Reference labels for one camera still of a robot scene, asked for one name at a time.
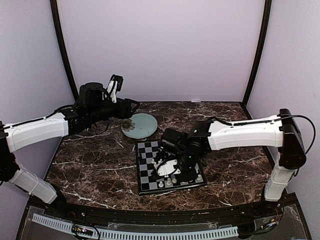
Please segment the black grey chessboard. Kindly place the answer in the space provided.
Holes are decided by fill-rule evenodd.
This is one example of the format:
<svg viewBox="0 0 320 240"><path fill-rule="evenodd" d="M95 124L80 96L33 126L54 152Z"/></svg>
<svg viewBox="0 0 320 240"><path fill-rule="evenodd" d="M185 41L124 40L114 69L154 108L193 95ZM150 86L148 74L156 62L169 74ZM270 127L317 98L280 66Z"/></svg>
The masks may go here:
<svg viewBox="0 0 320 240"><path fill-rule="evenodd" d="M202 167L196 165L197 176L201 175L201 180L193 180L190 182L178 182L176 179L176 174L171 174L169 176L163 176L161 178L153 175L153 170L155 170L152 163L140 164L138 161L138 150L147 147L159 147L158 140L138 142L135 145L135 156L136 156L136 167L137 167L137 184L138 184L138 194L143 195L153 195L170 192L173 190L183 190L195 187L205 187L207 181ZM172 180L172 186L167 186L166 181L168 178ZM164 186L159 187L159 183L163 182Z"/></svg>

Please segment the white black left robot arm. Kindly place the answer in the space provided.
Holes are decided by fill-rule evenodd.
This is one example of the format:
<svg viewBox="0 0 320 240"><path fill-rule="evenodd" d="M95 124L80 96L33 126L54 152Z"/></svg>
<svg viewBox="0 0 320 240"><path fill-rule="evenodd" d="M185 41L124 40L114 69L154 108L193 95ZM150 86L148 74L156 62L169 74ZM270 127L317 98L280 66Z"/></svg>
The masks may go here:
<svg viewBox="0 0 320 240"><path fill-rule="evenodd" d="M44 203L60 218L67 218L70 206L63 195L50 183L29 172L17 162L14 153L29 145L53 138L73 136L109 118L129 119L140 103L129 98L118 98L122 80L115 76L104 88L101 83L82 85L74 104L65 105L53 113L13 124L0 126L0 180L16 185Z"/></svg>

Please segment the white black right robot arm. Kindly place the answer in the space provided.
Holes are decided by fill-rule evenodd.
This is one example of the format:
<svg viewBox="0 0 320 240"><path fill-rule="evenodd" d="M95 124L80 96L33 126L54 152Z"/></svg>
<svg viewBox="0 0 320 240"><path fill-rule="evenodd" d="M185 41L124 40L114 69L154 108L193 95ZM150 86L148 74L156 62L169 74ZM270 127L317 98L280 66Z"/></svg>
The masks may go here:
<svg viewBox="0 0 320 240"><path fill-rule="evenodd" d="M266 146L278 149L277 160L264 188L264 199L255 213L266 217L281 199L291 178L307 161L306 150L295 115L282 108L266 118L223 121L217 117L196 122L190 132L167 128L154 158L158 177L176 175L180 182L195 180L196 164L207 153L236 147Z"/></svg>

